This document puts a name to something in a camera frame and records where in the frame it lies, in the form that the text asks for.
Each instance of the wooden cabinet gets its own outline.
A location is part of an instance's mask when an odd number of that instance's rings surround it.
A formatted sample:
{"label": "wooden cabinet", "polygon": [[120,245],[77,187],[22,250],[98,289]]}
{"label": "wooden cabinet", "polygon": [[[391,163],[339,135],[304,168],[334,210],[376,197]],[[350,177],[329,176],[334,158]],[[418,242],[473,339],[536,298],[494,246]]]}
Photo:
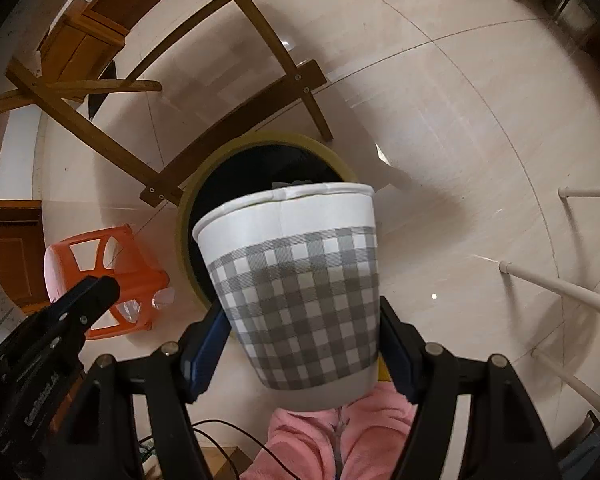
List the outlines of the wooden cabinet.
{"label": "wooden cabinet", "polygon": [[26,314],[49,304],[45,239],[37,200],[0,200],[0,284]]}

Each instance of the cabinet door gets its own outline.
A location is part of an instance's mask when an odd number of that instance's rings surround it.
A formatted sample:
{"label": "cabinet door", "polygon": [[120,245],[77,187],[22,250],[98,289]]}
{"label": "cabinet door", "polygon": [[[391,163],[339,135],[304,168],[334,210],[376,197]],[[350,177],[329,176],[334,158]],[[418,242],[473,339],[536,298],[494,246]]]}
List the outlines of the cabinet door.
{"label": "cabinet door", "polygon": [[32,212],[0,210],[0,284],[26,313],[48,305],[41,220]]}

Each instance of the pink cloth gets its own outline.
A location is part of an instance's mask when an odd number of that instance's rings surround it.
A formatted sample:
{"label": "pink cloth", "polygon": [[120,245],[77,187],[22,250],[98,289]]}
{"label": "pink cloth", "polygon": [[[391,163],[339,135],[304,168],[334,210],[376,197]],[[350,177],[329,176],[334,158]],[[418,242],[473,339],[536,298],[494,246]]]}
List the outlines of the pink cloth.
{"label": "pink cloth", "polygon": [[[344,463],[341,480],[386,480],[404,447],[415,416],[413,406],[393,383],[378,383],[361,399],[336,410],[288,412],[277,409],[269,424],[267,447],[301,480],[333,480],[338,420]],[[266,452],[258,453],[240,480],[292,480]]]}

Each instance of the wooden chair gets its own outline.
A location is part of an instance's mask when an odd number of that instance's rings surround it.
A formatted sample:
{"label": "wooden chair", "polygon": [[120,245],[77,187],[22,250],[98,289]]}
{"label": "wooden chair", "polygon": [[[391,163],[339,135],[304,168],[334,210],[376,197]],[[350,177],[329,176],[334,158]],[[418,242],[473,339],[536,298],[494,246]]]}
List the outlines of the wooden chair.
{"label": "wooden chair", "polygon": [[[94,80],[124,47],[131,28],[160,0],[74,0],[40,47],[42,78],[18,60],[7,69],[18,90],[0,96],[0,112],[35,102],[51,118],[80,140],[145,184],[142,200],[157,206],[162,200],[178,205],[179,188],[205,158],[224,143],[246,133],[276,111],[301,99],[324,140],[331,132],[312,91],[326,78],[314,60],[296,66],[258,7],[251,0],[212,0],[156,46],[125,80]],[[177,155],[160,173],[132,155],[69,106],[64,98],[81,100],[87,94],[122,91],[159,91],[157,81],[138,77],[197,24],[234,1],[260,33],[285,75],[253,95],[213,124]]]}

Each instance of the tile floor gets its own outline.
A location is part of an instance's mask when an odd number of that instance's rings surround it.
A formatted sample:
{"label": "tile floor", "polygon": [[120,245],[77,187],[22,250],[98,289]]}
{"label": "tile floor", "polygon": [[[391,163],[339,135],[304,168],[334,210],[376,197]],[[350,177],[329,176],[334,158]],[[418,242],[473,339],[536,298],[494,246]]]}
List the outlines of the tile floor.
{"label": "tile floor", "polygon": [[[207,1],[161,1],[127,38],[119,75]],[[530,350],[540,346],[600,393],[600,316],[503,278],[497,261],[600,291],[600,199],[562,202],[556,192],[600,185],[600,74],[592,61],[523,0],[254,1],[294,60],[314,58],[327,75],[317,101],[331,147],[376,190],[381,292],[425,339],[461,356],[508,356],[560,442],[589,407]],[[94,122],[160,170],[281,73],[229,4],[144,74],[163,92],[112,95]],[[318,138],[302,105],[259,127]],[[46,242],[128,222],[176,289],[150,332],[88,342],[87,367],[103,352],[147,354],[203,315],[174,257],[176,209],[145,205],[142,188],[49,121]],[[445,478],[458,470],[461,405]],[[264,437],[274,407],[231,341],[209,393],[189,411]],[[141,399],[138,426],[149,432]],[[254,451],[232,430],[213,430],[220,442]]]}

